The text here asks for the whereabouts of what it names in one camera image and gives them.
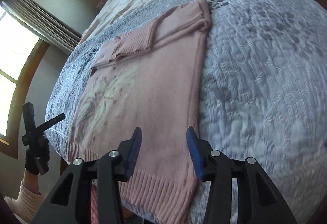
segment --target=sweater sleeve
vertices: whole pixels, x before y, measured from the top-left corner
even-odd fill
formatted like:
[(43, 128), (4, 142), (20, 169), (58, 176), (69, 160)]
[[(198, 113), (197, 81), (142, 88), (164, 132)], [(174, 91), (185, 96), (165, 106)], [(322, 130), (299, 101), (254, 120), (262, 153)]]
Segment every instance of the sweater sleeve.
[(5, 197), (4, 200), (14, 214), (30, 223), (43, 201), (43, 196), (34, 194), (21, 183), (18, 198), (14, 200)]

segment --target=curtain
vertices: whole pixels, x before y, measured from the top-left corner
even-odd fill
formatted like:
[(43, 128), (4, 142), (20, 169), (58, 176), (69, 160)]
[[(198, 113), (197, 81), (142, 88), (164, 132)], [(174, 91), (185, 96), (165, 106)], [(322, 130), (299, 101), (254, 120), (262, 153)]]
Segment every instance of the curtain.
[(66, 53), (71, 53), (81, 40), (81, 34), (32, 0), (4, 0), (1, 6), (38, 37)]

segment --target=gloved hand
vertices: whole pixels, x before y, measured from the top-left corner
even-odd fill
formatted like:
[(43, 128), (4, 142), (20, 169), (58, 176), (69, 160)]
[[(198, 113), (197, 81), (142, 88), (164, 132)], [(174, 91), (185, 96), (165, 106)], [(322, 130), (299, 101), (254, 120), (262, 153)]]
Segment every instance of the gloved hand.
[(45, 168), (50, 160), (49, 140), (44, 136), (38, 136), (37, 141), (26, 150), (25, 168), (28, 172), (38, 175), (40, 170), (35, 158), (39, 160), (42, 168)]

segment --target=bed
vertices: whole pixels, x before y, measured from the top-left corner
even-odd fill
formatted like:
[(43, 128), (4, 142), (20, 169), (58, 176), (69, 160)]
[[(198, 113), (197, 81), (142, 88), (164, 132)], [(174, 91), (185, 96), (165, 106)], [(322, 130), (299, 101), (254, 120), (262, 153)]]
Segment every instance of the bed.
[[(70, 125), (103, 42), (142, 26), (191, 0), (108, 0), (60, 74), (46, 131), (67, 160)], [(199, 131), (230, 158), (254, 156), (281, 191), (298, 223), (305, 223), (327, 191), (327, 14), (314, 0), (208, 0), (216, 15), (204, 61)], [(210, 183), (200, 183), (187, 220), (201, 223)], [(237, 219), (233, 183), (232, 223)], [(150, 210), (122, 200), (152, 222)]]

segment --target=metal screw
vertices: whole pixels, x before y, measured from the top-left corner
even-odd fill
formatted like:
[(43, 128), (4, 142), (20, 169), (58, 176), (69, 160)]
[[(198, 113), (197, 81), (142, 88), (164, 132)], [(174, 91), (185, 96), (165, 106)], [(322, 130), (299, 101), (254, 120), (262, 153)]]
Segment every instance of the metal screw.
[(73, 161), (73, 164), (74, 164), (74, 165), (81, 165), (82, 162), (83, 162), (82, 159), (75, 159), (75, 160)]
[(218, 157), (220, 155), (220, 152), (218, 150), (212, 150), (210, 153), (213, 157)]
[(247, 158), (246, 160), (248, 163), (250, 164), (254, 164), (256, 162), (256, 159), (255, 158)]
[(113, 150), (113, 151), (110, 151), (109, 156), (114, 158), (114, 157), (118, 156), (118, 154), (119, 154), (118, 151)]

